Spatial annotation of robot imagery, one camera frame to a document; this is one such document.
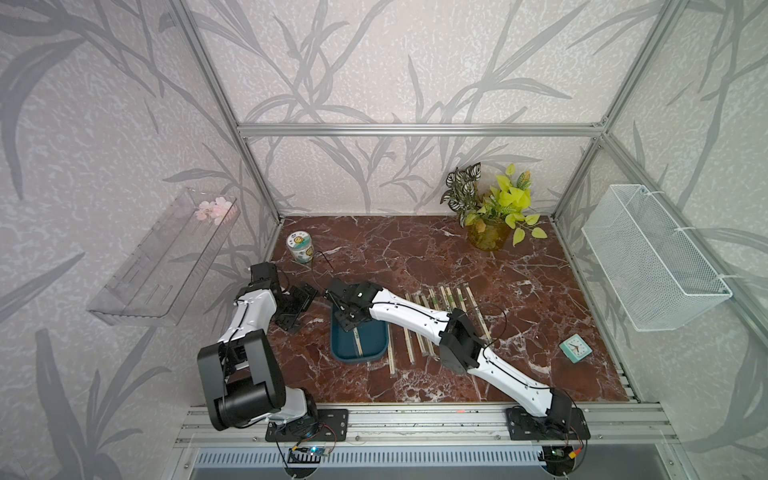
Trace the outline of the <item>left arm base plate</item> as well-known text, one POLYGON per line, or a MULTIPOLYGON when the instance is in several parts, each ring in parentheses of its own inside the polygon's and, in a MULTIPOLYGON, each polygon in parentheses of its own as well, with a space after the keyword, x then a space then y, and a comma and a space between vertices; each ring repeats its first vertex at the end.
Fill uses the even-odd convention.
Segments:
POLYGON ((267 442, 345 441, 349 427, 349 410, 320 408, 286 424, 269 422, 267 442))

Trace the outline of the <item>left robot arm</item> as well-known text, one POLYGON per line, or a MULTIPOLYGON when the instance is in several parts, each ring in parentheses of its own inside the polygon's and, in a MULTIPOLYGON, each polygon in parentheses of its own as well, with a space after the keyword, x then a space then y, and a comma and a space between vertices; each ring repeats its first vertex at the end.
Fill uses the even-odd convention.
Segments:
POLYGON ((268 339, 269 324, 288 301, 265 281, 238 293, 235 313, 217 343, 202 348, 197 366, 212 426, 223 431, 272 422, 291 436, 312 436, 319 413, 312 396, 288 387, 268 339))

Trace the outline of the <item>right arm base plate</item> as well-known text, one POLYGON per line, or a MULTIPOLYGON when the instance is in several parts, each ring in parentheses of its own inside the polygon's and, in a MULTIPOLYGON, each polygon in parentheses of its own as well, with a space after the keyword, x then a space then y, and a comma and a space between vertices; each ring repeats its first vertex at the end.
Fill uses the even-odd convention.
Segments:
POLYGON ((521 406, 505 409, 504 415, 511 440, 587 441, 591 439, 584 413, 576 406, 571 406, 564 420, 533 417, 521 406))

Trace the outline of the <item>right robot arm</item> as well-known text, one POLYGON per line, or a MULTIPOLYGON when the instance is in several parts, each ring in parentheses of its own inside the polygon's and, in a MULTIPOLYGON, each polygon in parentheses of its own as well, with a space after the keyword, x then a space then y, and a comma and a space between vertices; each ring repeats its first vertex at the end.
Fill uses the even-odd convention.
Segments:
POLYGON ((439 348, 440 360, 457 374, 477 376, 515 400, 537 421, 560 429, 571 423, 573 402, 567 394, 537 382, 499 357, 482 342, 466 312, 418 305, 368 281, 332 280, 324 293, 335 318, 349 331, 377 320, 412 331, 439 348))

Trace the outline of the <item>teal storage box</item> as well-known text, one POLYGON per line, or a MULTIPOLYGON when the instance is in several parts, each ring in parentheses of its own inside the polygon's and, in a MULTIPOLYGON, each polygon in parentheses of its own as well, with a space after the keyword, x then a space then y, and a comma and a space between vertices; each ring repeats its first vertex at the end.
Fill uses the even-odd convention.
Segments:
POLYGON ((332 356, 345 364, 375 362, 388 350, 388 324, 370 320, 359 324, 349 332, 337 319, 338 308, 331 308, 330 351, 332 356))

